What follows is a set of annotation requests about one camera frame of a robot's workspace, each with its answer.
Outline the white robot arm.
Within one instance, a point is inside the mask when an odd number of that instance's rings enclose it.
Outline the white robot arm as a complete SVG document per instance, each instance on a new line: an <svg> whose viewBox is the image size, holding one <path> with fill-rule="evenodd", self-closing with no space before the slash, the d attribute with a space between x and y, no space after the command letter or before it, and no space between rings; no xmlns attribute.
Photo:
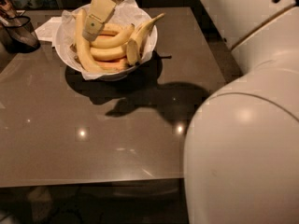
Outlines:
<svg viewBox="0 0 299 224"><path fill-rule="evenodd" d="M299 7L200 0L243 72L192 118L190 224L299 224Z"/></svg>

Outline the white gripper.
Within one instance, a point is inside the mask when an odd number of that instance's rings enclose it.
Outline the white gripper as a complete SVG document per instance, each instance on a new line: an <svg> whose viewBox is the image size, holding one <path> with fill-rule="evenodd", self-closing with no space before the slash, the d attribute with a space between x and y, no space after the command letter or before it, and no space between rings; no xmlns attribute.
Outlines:
<svg viewBox="0 0 299 224"><path fill-rule="evenodd" d="M84 23L82 35L88 41L94 41L112 16L115 0L92 0Z"/></svg>

